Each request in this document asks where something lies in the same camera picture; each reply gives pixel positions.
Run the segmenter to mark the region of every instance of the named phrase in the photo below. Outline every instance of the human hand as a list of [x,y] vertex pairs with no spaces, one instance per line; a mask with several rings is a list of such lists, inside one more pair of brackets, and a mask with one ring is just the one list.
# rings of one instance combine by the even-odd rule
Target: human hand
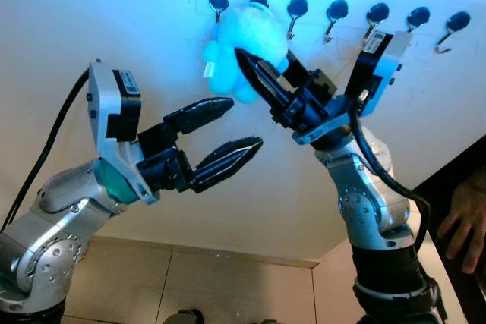
[[440,224],[439,238],[444,237],[456,222],[460,222],[446,251],[452,260],[462,249],[466,238],[473,230],[472,240],[462,262],[464,273],[473,273],[484,248],[486,235],[486,192],[469,181],[460,184],[453,192],[449,215]]

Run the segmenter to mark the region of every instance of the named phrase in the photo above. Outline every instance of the black cable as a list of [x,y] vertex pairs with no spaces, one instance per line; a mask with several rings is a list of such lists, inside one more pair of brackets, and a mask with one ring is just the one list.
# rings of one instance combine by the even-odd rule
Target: black cable
[[64,104],[62,105],[61,110],[59,111],[59,114],[52,126],[51,132],[47,137],[46,145],[44,146],[44,149],[40,153],[40,156],[37,159],[36,164],[32,167],[32,170],[30,170],[27,179],[25,180],[20,191],[18,192],[18,195],[15,198],[14,203],[10,208],[10,211],[8,212],[7,218],[5,219],[0,232],[4,231],[5,228],[7,228],[7,225],[9,225],[14,221],[15,215],[17,214],[18,209],[21,207],[22,201],[24,200],[24,197],[26,196],[27,191],[30,188],[30,185],[33,183],[33,180],[36,178],[37,174],[39,173],[39,170],[42,168],[44,162],[47,159],[47,156],[49,155],[49,152],[51,152],[51,148],[54,145],[55,137],[57,136],[59,129],[61,128],[62,122],[64,121],[68,113],[68,110],[71,107],[71,104],[76,98],[76,95],[80,92],[83,85],[87,82],[88,77],[89,77],[89,71],[86,69],[85,72],[83,72],[82,75],[79,76],[73,88],[71,89],[71,92],[69,93],[68,97],[64,101]]
[[363,316],[356,324],[377,324],[368,314]]
[[373,169],[374,173],[381,178],[381,180],[392,190],[399,193],[400,195],[407,197],[411,200],[414,200],[417,203],[418,209],[421,213],[421,220],[420,220],[420,228],[418,229],[417,238],[415,239],[415,251],[418,252],[420,249],[422,242],[425,239],[425,234],[427,233],[429,218],[431,214],[431,206],[423,197],[407,189],[406,187],[402,186],[398,181],[392,178],[388,172],[383,168],[383,166],[378,162],[377,158],[374,156],[373,151],[371,151],[371,147],[368,145],[368,142],[365,139],[363,134],[363,130],[361,129],[361,123],[359,121],[358,111],[356,109],[352,109],[349,112],[349,119],[352,133],[355,136],[356,143],[359,146],[359,149],[363,152],[364,157],[370,164],[371,168]]

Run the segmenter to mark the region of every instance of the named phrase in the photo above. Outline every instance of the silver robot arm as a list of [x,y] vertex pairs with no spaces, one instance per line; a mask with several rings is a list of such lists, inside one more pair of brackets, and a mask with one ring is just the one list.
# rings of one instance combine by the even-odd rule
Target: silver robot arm
[[88,115],[98,159],[64,171],[30,211],[0,233],[0,322],[59,323],[76,264],[106,222],[160,190],[200,193],[233,176],[260,149],[248,137],[223,144],[193,170],[175,141],[226,113],[229,98],[204,99],[138,134],[141,98],[128,71],[90,64]]
[[[447,317],[437,283],[417,257],[428,205],[417,200],[423,223],[414,237],[407,225],[408,197],[418,196],[390,177],[387,147],[362,131],[358,120],[374,111],[393,84],[411,38],[406,32],[372,34],[339,96],[324,72],[308,71],[290,51],[289,68],[281,74],[261,58],[235,49],[243,75],[270,105],[273,120],[291,128],[298,144],[314,147],[336,184],[358,273],[353,290],[367,313],[362,324],[442,324]],[[293,91],[282,87],[281,77]]]
[[[393,175],[388,148],[364,129],[381,165]],[[442,324],[447,317],[437,283],[416,256],[407,224],[409,200],[390,189],[366,161],[356,140],[318,150],[336,184],[339,211],[346,223],[358,272],[354,291],[366,323]]]

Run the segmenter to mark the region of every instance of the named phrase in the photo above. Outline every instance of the floor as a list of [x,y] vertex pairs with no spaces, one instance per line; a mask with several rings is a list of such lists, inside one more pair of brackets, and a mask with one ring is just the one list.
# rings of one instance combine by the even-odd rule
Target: floor
[[62,324],[163,324],[183,308],[208,324],[316,323],[311,269],[121,242],[90,244]]
[[[417,231],[419,214],[409,220]],[[450,321],[467,324],[427,236],[419,258],[440,285]],[[62,324],[163,324],[197,308],[206,324],[355,324],[363,316],[352,292],[348,241],[313,269],[269,264],[226,253],[179,251],[157,244],[94,241],[74,272]]]

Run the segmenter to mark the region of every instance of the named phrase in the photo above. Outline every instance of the blue plush toy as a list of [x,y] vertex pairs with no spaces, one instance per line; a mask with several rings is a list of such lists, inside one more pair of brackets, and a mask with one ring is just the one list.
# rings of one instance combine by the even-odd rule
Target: blue plush toy
[[213,40],[204,49],[204,61],[214,67],[209,74],[205,72],[210,89],[220,95],[233,93],[240,102],[250,103],[258,94],[240,71],[235,48],[261,57],[283,72],[288,67],[286,32],[272,12],[257,2],[232,9],[216,24]]

